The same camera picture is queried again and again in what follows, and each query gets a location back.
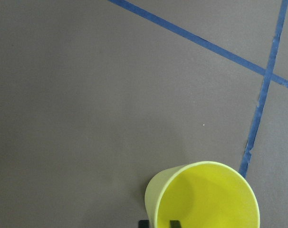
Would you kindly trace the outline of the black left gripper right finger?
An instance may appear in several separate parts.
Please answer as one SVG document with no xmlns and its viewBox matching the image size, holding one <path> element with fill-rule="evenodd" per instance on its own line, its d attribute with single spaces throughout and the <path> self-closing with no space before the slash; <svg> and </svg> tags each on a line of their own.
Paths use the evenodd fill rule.
<svg viewBox="0 0 288 228">
<path fill-rule="evenodd" d="M 179 220 L 170 220 L 170 228 L 181 228 Z"/>
</svg>

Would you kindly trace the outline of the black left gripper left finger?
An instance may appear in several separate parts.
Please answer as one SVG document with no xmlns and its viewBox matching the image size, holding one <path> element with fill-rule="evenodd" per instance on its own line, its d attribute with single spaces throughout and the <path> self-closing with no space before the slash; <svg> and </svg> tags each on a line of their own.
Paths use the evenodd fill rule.
<svg viewBox="0 0 288 228">
<path fill-rule="evenodd" d="M 138 221 L 138 228 L 149 228 L 150 222 L 149 220 L 139 220 Z"/>
</svg>

